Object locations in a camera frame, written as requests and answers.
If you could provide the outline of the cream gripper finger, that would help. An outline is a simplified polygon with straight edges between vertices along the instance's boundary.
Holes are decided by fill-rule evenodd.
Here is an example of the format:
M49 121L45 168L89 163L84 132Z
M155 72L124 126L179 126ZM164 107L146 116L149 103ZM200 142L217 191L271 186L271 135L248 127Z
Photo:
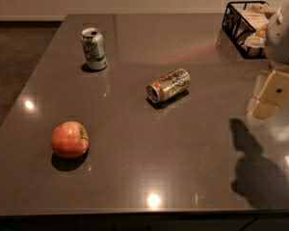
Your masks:
M249 117L266 120L289 99L289 78L269 74L270 71L263 70L257 77L247 108Z

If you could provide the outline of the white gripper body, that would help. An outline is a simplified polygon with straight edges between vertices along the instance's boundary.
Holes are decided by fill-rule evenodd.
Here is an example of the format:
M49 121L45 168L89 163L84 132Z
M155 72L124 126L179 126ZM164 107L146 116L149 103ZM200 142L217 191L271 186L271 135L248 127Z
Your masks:
M270 62L270 69L271 71L269 76L281 76L289 78L289 64Z

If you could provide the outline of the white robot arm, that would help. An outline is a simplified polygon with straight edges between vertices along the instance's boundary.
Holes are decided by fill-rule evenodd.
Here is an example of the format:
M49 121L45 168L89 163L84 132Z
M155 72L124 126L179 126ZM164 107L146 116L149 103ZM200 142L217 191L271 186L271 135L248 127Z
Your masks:
M245 40L245 45L263 48L270 60L272 69L258 75L247 108L249 120L264 121L289 99L289 0Z

